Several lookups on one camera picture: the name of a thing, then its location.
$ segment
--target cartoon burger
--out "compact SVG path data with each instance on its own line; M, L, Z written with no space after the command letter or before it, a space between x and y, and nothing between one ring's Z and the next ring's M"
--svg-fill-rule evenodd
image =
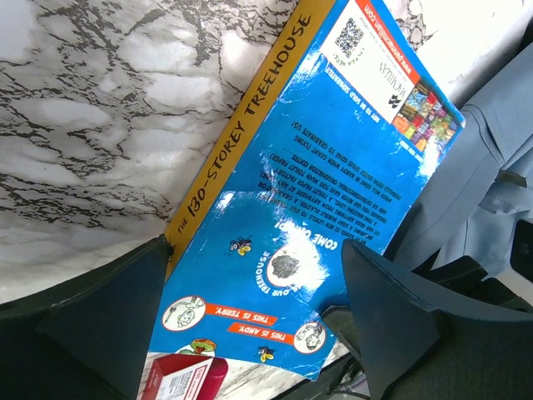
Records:
M192 343L191 343L191 348L193 351L185 348L183 350L181 350L178 354L203 354L203 353L210 353L210 352L214 352L215 349L217 348L217 345L212 342L211 340L209 339L195 339Z

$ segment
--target orange banner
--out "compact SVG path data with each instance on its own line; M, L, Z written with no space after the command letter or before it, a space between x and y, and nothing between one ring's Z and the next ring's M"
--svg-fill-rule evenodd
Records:
M383 44L385 44L385 47L392 54L392 57L396 60L398 65L400 65L401 69L406 72L409 79L416 85L420 81L420 75L402 52L400 46L398 46L398 43L396 43L396 40L392 37L391 32L386 28L386 25L377 14L376 9L372 6L372 1L356 0L356 3L376 31L377 36L380 37Z
M238 333L239 335L254 336L274 342L285 343L292 345L294 343L294 335L278 331L272 331L264 327L254 327L246 325L245 323L234 322L228 329L228 332Z
M249 323L259 323L268 327L271 327L277 321L277 317L273 317L272 315L260 314L259 312L241 310L240 308L229 306L219 306L218 304L207 304L206 314L239 319Z

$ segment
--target red object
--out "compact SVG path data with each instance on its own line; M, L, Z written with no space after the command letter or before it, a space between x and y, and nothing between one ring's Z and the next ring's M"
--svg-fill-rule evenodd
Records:
M195 365L209 357L186 354L171 354L154 360L147 385L142 393L142 400L155 400L162 379L171 373ZM206 380L198 392L197 400L214 400L227 375L228 366L224 358L213 358L213 362L207 372Z

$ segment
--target circular illustration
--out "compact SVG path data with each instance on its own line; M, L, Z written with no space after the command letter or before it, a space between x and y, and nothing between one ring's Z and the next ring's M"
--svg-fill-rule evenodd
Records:
M206 302L198 296L187 296L173 303L163 314L163 327L184 331L199 323L206 313Z
M180 348L176 353L215 357L216 348L217 344L209 339L194 339L191 344Z
M316 353L326 342L326 329L318 322L302 325L294 335L294 347L303 354Z
M266 277L272 285L282 288L297 283L301 259L301 255L293 246L283 246L270 259Z

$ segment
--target white label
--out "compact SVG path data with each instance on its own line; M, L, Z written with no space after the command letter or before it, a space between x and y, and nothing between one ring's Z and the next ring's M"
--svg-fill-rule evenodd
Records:
M163 377L156 400L196 400L212 358Z
M415 85L355 1L346 5L321 52L392 123Z

